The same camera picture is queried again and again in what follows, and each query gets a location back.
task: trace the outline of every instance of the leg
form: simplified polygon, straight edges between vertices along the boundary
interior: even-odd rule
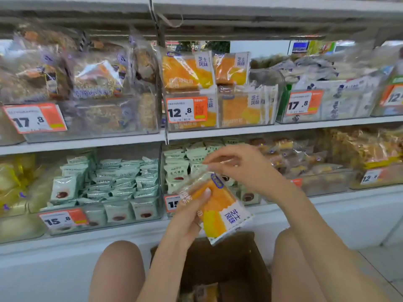
[[[291,229],[276,239],[272,264],[273,302],[326,302]]]
[[[145,279],[139,248],[127,241],[110,244],[99,257],[89,287],[89,302],[135,302]]]

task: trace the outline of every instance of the cardboard box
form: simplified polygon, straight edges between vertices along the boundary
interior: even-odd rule
[[[151,249],[153,257],[156,248]],[[216,282],[221,302],[271,301],[271,277],[253,232],[235,233],[215,246],[206,238],[194,241],[184,264],[181,292]]]

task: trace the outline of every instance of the floor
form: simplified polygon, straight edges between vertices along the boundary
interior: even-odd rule
[[[364,271],[385,290],[391,302],[403,302],[403,243],[359,250]]]

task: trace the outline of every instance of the white shelf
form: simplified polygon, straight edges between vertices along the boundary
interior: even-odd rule
[[[396,194],[401,193],[403,193],[403,184],[316,196],[311,197],[310,200],[314,205],[319,205],[324,203],[346,202],[355,199],[368,199],[375,196],[385,197],[388,195],[388,198],[396,198],[392,195],[395,196]],[[267,204],[264,201],[262,201],[260,205],[247,208],[255,215],[256,219],[261,221],[268,221],[267,218],[269,213],[280,210],[276,204]],[[17,259],[19,256],[27,255],[28,253],[34,256],[35,254],[40,254],[41,251],[51,252],[54,250],[55,252],[58,252],[65,248],[69,248],[69,255],[72,256],[74,254],[71,254],[71,252],[83,252],[83,250],[78,248],[78,246],[82,248],[91,248],[91,245],[98,246],[105,242],[113,242],[117,240],[149,240],[151,237],[159,237],[160,239],[160,236],[164,234],[168,224],[169,218],[165,215],[158,221],[150,221],[148,223],[122,225],[119,227],[96,229],[56,237],[46,235],[34,240],[2,244],[0,245],[0,255],[8,255]]]
[[[142,134],[138,136],[127,136],[127,137],[109,137],[109,138],[56,141],[56,142],[30,143],[30,144],[24,142],[18,145],[1,146],[0,155],[18,154],[25,152],[38,152],[38,151],[58,151],[63,149],[100,147],[100,146],[103,147],[103,146],[149,143],[160,141],[165,141],[165,130],[162,130],[157,134]]]
[[[359,0],[152,0],[163,14],[187,17],[288,16],[401,20],[403,3]]]
[[[149,0],[0,0],[0,5],[3,10],[149,13]]]
[[[275,132],[275,131],[290,131],[290,130],[302,130],[312,128],[327,128],[327,127],[340,127],[350,125],[366,125],[366,124],[378,124],[378,123],[390,123],[403,121],[403,116],[385,116],[385,117],[367,117],[360,119],[349,120],[337,120],[337,121],[319,121],[319,122],[307,122],[296,124],[279,124],[267,125],[267,126],[250,126],[239,128],[221,128],[212,130],[199,130],[199,131],[181,131],[181,132],[169,132],[168,141],[191,139],[191,138],[206,138],[206,137],[221,137],[221,136],[235,136],[239,134],[255,134],[263,132]]]

